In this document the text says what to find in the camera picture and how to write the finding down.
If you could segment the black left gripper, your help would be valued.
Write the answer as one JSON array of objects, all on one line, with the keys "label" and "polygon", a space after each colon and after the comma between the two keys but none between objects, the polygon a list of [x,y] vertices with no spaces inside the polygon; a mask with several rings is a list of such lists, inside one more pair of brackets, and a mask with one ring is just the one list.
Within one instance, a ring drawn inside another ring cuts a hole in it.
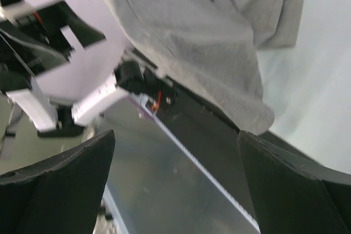
[{"label": "black left gripper", "polygon": [[31,88],[30,79],[67,62],[74,50],[61,29],[69,27],[82,47],[105,39],[65,0],[41,9],[1,8],[1,91]]}]

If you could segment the grey t shirt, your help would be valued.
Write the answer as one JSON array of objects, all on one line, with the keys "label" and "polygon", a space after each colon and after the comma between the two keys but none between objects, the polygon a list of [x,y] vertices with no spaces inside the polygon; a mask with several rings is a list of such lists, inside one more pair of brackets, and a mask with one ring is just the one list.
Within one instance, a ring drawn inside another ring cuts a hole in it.
[{"label": "grey t shirt", "polygon": [[130,42],[241,130],[274,123],[258,49],[296,45],[304,0],[104,0]]}]

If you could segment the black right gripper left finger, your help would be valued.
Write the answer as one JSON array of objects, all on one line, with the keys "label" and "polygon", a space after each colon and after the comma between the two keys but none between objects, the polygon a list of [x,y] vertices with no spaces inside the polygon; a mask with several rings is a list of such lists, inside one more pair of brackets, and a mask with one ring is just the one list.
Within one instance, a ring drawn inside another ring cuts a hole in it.
[{"label": "black right gripper left finger", "polygon": [[108,130],[1,175],[1,233],[93,233],[114,149]]}]

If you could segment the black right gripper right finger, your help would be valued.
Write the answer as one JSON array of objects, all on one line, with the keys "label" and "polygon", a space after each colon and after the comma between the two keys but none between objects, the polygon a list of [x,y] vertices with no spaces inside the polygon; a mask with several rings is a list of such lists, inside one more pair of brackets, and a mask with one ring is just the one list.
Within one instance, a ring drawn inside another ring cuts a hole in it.
[{"label": "black right gripper right finger", "polygon": [[261,233],[350,233],[350,175],[251,133],[237,139]]}]

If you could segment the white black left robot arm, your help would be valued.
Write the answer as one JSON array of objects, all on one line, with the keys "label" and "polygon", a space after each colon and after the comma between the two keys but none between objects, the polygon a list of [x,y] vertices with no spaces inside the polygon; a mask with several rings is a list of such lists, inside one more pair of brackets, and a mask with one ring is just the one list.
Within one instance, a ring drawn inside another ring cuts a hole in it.
[{"label": "white black left robot arm", "polygon": [[1,93],[27,114],[41,138],[78,136],[111,105],[143,90],[139,65],[125,61],[82,100],[53,105],[37,76],[69,61],[72,46],[63,27],[83,47],[105,39],[64,0],[40,8],[25,0],[1,1]]}]

